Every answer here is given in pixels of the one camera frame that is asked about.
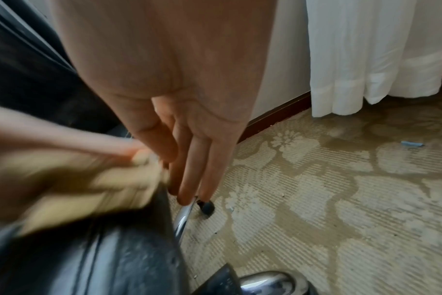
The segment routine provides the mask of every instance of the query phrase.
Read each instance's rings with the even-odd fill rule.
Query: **beige carpet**
[[[442,93],[278,123],[238,145],[214,203],[183,240],[193,286],[229,262],[321,294],[442,294]]]

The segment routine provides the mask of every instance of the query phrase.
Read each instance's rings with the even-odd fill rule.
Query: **sheer curtain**
[[[307,0],[312,115],[363,98],[415,98],[442,82],[442,0]]]

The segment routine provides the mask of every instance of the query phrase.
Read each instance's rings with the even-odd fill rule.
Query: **floral carpet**
[[[229,262],[323,295],[442,295],[442,91],[280,122],[238,145],[213,201],[182,243],[193,287]]]

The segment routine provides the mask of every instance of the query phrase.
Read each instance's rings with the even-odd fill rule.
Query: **floor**
[[[442,91],[280,122],[238,145],[213,200],[182,244],[194,287],[229,262],[324,295],[442,294]]]

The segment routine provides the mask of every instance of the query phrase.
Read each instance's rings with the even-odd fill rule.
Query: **debris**
[[[405,146],[410,146],[410,147],[421,147],[424,145],[421,142],[412,142],[412,141],[404,141],[404,140],[401,141],[401,144],[405,145]]]

